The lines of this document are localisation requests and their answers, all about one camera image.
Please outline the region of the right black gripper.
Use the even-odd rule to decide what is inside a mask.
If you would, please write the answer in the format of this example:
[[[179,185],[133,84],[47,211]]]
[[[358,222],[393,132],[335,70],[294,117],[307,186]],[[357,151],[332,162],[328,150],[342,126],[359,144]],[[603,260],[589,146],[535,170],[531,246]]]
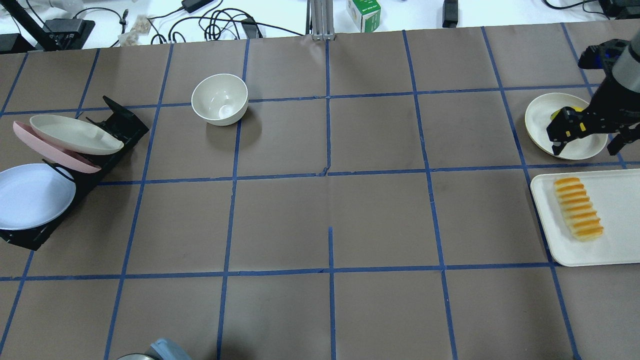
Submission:
[[[628,89],[612,75],[607,76],[592,96],[588,107],[568,121],[551,121],[546,128],[554,156],[569,142],[594,133],[615,133],[606,146],[609,155],[617,155],[624,146],[639,137],[639,93]]]

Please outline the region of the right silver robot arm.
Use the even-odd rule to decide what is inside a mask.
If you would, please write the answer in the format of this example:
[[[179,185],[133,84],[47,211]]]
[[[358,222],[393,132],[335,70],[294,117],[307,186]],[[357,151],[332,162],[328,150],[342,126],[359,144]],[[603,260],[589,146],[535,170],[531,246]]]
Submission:
[[[613,133],[606,148],[611,156],[617,155],[640,137],[639,35],[631,41],[610,39],[590,45],[579,57],[578,67],[601,69],[605,78],[585,109],[564,106],[551,116],[546,133],[552,153],[560,155],[576,139]]]

